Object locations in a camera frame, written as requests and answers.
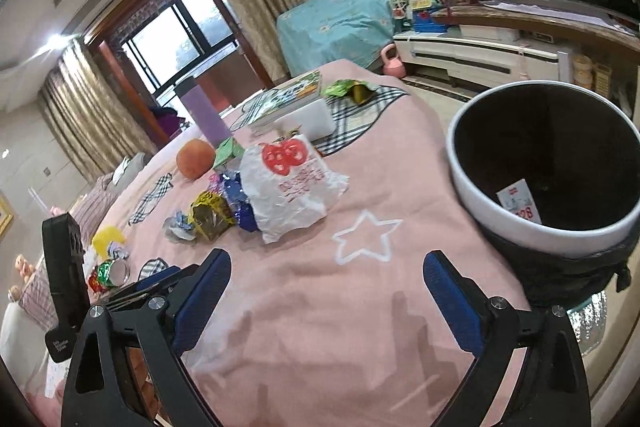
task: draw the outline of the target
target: black trash bag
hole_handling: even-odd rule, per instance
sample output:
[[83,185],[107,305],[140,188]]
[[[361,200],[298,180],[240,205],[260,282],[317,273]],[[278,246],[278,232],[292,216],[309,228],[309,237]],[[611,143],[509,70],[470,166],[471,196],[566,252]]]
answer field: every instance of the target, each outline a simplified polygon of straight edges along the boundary
[[615,247],[571,258],[521,247],[478,223],[482,235],[509,263],[532,307],[574,308],[606,288],[616,275],[616,291],[631,284],[626,262],[640,239],[640,220]]

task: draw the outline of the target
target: white star pattern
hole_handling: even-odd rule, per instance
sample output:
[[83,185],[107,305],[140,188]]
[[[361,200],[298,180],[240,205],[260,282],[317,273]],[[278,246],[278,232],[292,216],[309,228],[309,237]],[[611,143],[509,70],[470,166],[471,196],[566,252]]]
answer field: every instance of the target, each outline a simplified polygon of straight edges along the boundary
[[[369,219],[371,223],[376,225],[377,227],[384,227],[385,225],[393,225],[393,228],[388,232],[380,235],[380,243],[382,245],[383,253],[378,253],[371,251],[367,248],[360,248],[359,250],[353,251],[347,255],[344,254],[344,247],[347,244],[347,240],[343,239],[343,236],[354,232],[365,219]],[[356,220],[355,225],[353,225],[350,229],[342,230],[341,232],[337,232],[334,234],[332,239],[338,243],[338,251],[335,253],[335,262],[337,264],[343,265],[347,264],[350,261],[356,259],[356,257],[360,255],[367,255],[372,257],[373,259],[377,259],[378,261],[382,261],[383,263],[388,263],[391,261],[391,245],[389,243],[389,234],[392,233],[397,227],[402,223],[402,219],[389,219],[387,221],[380,221],[376,216],[374,216],[368,210],[363,210],[360,213],[360,217]]]

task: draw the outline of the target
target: red heart print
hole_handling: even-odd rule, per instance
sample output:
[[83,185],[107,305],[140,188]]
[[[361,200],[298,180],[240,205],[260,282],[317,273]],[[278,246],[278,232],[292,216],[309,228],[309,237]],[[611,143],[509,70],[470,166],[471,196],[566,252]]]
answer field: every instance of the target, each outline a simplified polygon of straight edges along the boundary
[[262,163],[274,174],[288,176],[292,167],[302,165],[308,157],[305,144],[300,140],[285,140],[262,148]]

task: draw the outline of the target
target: sequined silver fabric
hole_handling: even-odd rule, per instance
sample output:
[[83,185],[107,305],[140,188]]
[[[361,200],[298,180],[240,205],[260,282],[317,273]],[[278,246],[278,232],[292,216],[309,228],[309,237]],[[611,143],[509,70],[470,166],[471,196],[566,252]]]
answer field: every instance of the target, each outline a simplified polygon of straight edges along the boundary
[[607,295],[603,292],[591,296],[588,301],[569,311],[569,320],[578,339],[580,353],[584,357],[598,347],[607,324]]

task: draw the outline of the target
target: window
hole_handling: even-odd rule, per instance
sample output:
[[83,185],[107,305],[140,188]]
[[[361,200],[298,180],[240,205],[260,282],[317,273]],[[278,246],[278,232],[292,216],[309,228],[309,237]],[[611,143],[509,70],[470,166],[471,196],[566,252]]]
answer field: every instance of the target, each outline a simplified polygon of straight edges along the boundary
[[236,46],[213,0],[174,0],[122,47],[146,89],[162,106],[173,107],[177,82],[196,68],[210,68]]

